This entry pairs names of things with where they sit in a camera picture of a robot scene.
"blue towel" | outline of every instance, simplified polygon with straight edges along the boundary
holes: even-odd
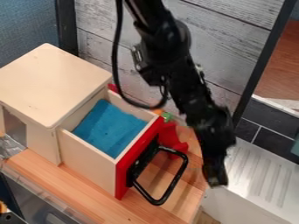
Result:
[[[110,157],[117,158],[145,125],[145,121],[99,100],[73,133]]]

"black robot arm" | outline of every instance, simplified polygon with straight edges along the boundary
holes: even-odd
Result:
[[[132,49],[136,70],[150,86],[163,87],[162,100],[154,107],[134,102],[122,92],[118,81],[117,45],[122,29],[122,0],[116,0],[117,27],[113,48],[115,84],[125,101],[146,109],[162,107],[170,93],[179,112],[193,127],[199,140],[203,173],[211,187],[227,185],[226,149],[235,144],[232,119],[226,107],[218,106],[190,55],[191,34],[176,20],[161,0],[125,0],[142,41]]]

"white wooden wall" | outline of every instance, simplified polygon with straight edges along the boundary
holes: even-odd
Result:
[[[75,0],[80,56],[111,70],[115,33],[114,0]],[[203,66],[213,97],[233,112],[268,38],[283,0],[164,0],[192,35],[191,54]],[[139,42],[133,20],[125,11],[119,69],[124,90],[156,102],[160,93],[149,88],[133,67],[129,48]],[[166,109],[176,114],[172,102]]]

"wooden tabletop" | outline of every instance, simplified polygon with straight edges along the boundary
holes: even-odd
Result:
[[[190,163],[177,187],[162,206],[152,206],[137,190],[128,190],[123,200],[115,199],[64,164],[57,167],[32,150],[25,150],[5,163],[37,186],[96,223],[191,223],[205,190],[201,174],[200,148],[191,129],[177,127],[181,141],[190,145]],[[181,161],[160,153],[138,181],[154,197],[161,196]]]

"wooden drawer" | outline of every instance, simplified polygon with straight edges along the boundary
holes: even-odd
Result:
[[[122,111],[147,122],[143,130],[117,158],[111,158],[71,133],[100,99],[105,99]],[[67,117],[57,129],[61,160],[74,171],[120,199],[127,189],[125,185],[126,170],[156,135],[162,123],[163,119],[158,115],[135,108],[127,104],[118,94],[104,88]]]

